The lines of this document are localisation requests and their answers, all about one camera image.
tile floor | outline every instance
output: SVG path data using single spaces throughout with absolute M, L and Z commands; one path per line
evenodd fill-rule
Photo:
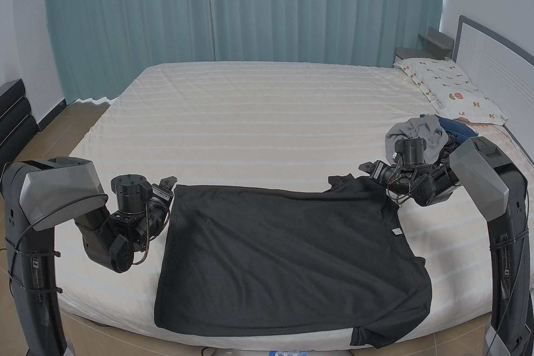
M 50 159 L 68 156 L 108 104 L 75 102 L 67 107 L 43 132 L 38 133 L 18 159 Z M 4 206 L 0 197 L 0 242 L 4 240 Z M 0 253 L 0 269 L 6 271 L 6 257 Z M 0 356 L 24 356 L 26 342 L 21 330 L 7 276 L 0 277 Z M 473 356 L 482 355 L 484 327 L 488 315 L 454 328 L 376 350 L 354 350 L 355 356 Z M 94 323 L 62 312 L 65 334 L 73 342 L 76 356 L 200 356 L 201 347 L 171 343 Z

white headboard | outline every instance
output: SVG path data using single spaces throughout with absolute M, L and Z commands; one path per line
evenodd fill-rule
M 534 56 L 461 16 L 452 59 L 508 117 L 505 128 L 534 159 Z

gray towel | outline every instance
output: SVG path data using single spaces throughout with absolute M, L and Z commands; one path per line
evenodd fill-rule
M 393 163 L 397 139 L 416 137 L 427 140 L 424 161 L 429 164 L 436 162 L 439 153 L 449 140 L 449 136 L 433 114 L 427 114 L 422 118 L 414 117 L 407 122 L 397 123 L 385 134 L 385 157 L 388 162 Z

white bed sheet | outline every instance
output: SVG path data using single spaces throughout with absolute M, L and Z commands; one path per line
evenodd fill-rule
M 362 174 L 361 163 L 385 160 L 385 133 L 420 113 L 435 110 L 396 69 L 265 62 L 164 64 L 146 69 L 71 155 L 94 162 L 111 196 L 111 212 L 117 204 L 110 180 L 124 173 L 143 174 L 150 182 L 175 175 L 187 185 L 324 191 L 328 176 L 357 176 Z M 503 128 L 476 128 L 534 182 L 528 161 Z M 430 315 L 404 339 L 490 311 L 486 224 L 464 189 L 435 206 L 408 201 L 399 217 L 413 252 L 427 260 L 433 292 Z M 351 329 L 313 336 L 206 339 L 156 327 L 153 307 L 165 239 L 166 231 L 150 244 L 145 263 L 117 274 L 87 258 L 73 221 L 56 227 L 56 248 L 62 253 L 57 260 L 61 307 L 107 325 L 191 345 L 252 350 L 349 347 Z

pillow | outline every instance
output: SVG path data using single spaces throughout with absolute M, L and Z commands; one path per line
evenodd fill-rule
M 440 116 L 471 123 L 504 125 L 503 112 L 471 83 L 454 61 L 410 58 L 396 62 L 395 66 L 410 76 Z

